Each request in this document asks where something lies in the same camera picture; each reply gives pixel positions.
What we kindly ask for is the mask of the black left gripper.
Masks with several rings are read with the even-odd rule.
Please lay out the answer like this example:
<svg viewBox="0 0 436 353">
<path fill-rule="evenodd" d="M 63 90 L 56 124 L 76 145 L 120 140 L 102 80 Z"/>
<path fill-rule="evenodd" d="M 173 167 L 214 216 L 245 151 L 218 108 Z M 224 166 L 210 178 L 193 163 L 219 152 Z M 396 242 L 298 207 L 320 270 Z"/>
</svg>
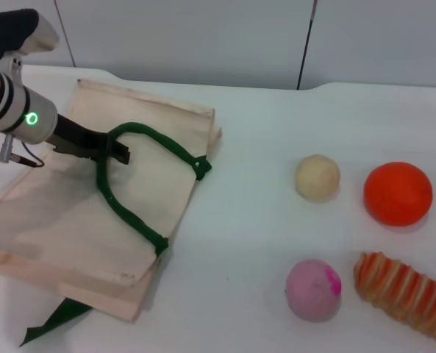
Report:
<svg viewBox="0 0 436 353">
<path fill-rule="evenodd" d="M 57 116 L 57 125 L 50 137 L 54 151 L 75 157 L 96 160 L 107 141 L 105 132 L 87 129 L 63 115 Z M 117 140 L 109 147 L 109 156 L 122 164 L 129 164 L 129 148 Z"/>
</svg>

